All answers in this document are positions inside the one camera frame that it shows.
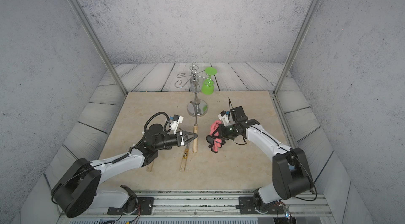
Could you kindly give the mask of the pink fluffy rag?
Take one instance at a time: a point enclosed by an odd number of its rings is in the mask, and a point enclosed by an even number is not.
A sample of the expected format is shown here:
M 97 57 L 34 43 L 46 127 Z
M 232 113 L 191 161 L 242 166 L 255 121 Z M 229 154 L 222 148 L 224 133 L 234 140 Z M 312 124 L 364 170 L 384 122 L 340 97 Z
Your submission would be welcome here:
M 220 138 L 219 138 L 219 135 L 211 135 L 211 136 L 220 139 Z M 222 148 L 222 146 L 223 146 L 224 144 L 225 144 L 225 143 L 223 142 L 223 140 L 220 139 L 220 148 Z

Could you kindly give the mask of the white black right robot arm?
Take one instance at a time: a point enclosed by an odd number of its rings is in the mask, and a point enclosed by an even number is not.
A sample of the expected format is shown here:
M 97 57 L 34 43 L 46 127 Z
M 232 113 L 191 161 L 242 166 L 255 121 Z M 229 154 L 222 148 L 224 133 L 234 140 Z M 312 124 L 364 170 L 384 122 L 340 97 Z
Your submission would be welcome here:
M 272 182 L 257 189 L 255 195 L 259 204 L 287 200 L 309 190 L 317 193 L 305 152 L 275 139 L 256 119 L 239 121 L 228 126 L 219 123 L 206 137 L 206 141 L 216 153 L 224 145 L 224 141 L 235 140 L 238 136 L 255 144 L 272 161 Z

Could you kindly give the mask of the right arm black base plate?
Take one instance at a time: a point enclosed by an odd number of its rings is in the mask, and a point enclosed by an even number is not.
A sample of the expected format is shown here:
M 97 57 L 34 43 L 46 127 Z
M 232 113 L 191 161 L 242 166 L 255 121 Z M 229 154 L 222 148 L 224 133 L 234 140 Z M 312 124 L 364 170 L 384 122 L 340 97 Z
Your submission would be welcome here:
M 256 196 L 239 197 L 238 205 L 235 208 L 242 215 L 276 215 L 284 213 L 284 207 L 280 201 L 265 204 Z

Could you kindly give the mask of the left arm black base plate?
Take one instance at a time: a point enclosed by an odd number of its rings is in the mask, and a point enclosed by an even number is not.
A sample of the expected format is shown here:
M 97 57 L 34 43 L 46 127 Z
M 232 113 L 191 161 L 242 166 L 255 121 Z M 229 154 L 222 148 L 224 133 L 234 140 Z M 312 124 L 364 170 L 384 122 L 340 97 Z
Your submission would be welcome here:
M 107 215 L 151 215 L 154 197 L 129 198 L 121 208 L 110 207 Z

